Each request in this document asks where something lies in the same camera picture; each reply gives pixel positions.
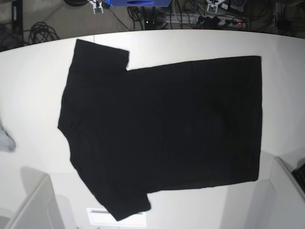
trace floor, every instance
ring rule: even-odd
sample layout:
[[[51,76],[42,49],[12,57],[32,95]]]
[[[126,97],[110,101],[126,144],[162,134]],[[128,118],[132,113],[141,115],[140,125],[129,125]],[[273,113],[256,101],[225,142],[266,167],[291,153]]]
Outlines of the floor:
[[[265,2],[263,0],[255,1],[254,13],[259,13]],[[246,11],[251,12],[250,5]],[[129,18],[126,7],[113,7],[113,12],[128,27],[132,28],[132,20]],[[82,7],[71,7],[62,0],[31,0],[23,1],[24,11],[24,30],[29,30],[31,26],[39,21],[44,21],[52,26],[60,38],[78,37],[92,34],[102,34],[111,32],[126,31],[117,19],[105,10],[104,14],[93,14],[92,5],[87,4]],[[299,7],[288,7],[286,9],[289,17],[303,17],[304,12]],[[0,5],[0,22],[10,21],[11,7],[10,3]],[[179,28],[179,24],[174,25],[174,29]],[[266,32],[273,32],[270,27]],[[296,37],[305,38],[302,32],[297,33]]]

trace white table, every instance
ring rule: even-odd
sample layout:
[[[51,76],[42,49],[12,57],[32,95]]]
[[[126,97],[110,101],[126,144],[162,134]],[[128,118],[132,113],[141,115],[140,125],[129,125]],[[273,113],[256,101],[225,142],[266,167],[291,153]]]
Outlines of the white table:
[[[202,30],[137,31],[80,39],[129,50],[128,69],[220,57],[262,56],[260,180],[270,175],[272,155],[282,156],[291,169],[305,157],[305,40]],[[69,195],[69,191],[74,191],[68,198],[78,225],[94,229],[88,225],[84,208],[100,205],[71,166],[69,145],[57,129],[75,41],[66,39],[0,53],[0,119],[17,143],[15,153],[0,152],[0,208],[14,211],[24,198],[20,168],[29,166],[50,173],[57,194]],[[254,185],[252,182],[150,194],[149,229],[243,228]]]

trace t-shirt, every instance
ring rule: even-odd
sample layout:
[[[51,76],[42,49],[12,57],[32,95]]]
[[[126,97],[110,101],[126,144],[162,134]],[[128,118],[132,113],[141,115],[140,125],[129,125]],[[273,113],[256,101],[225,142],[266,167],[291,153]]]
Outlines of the t-shirt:
[[[77,40],[58,125],[116,220],[149,210],[148,193],[257,180],[261,57],[131,71],[128,61],[128,51]]]

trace gray cloth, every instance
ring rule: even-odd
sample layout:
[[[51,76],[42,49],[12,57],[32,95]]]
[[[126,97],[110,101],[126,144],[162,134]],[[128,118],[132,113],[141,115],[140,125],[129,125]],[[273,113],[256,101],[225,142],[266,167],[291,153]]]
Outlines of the gray cloth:
[[[16,143],[11,137],[3,130],[0,122],[0,151],[13,152],[16,148]]]

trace table surface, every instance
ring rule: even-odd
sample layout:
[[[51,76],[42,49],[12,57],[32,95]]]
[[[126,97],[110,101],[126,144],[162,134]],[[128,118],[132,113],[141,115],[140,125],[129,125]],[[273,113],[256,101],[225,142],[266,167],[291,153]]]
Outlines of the table surface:
[[[264,152],[286,158],[291,168],[305,157],[305,40],[252,32],[202,30],[137,31],[79,39],[130,51],[128,70],[184,61],[261,56],[262,158],[266,163],[261,161],[260,179],[269,177],[272,161]],[[57,129],[75,41],[72,38],[0,53],[0,120],[17,143],[15,153],[0,153],[0,167],[6,174],[11,172],[11,180],[20,180],[12,170],[22,166],[48,173],[75,173],[69,161],[67,140]],[[7,176],[0,172],[0,182],[5,179]],[[217,206],[219,202],[215,211],[224,209],[222,203],[228,189],[222,189],[213,191],[220,192],[220,200],[205,199],[210,205]],[[9,188],[0,191],[11,192]],[[156,197],[161,201],[158,194],[151,195],[153,200]],[[238,217],[240,225],[244,223],[243,214]],[[221,221],[219,217],[211,220],[213,227],[205,225],[221,228],[221,222],[217,222]]]

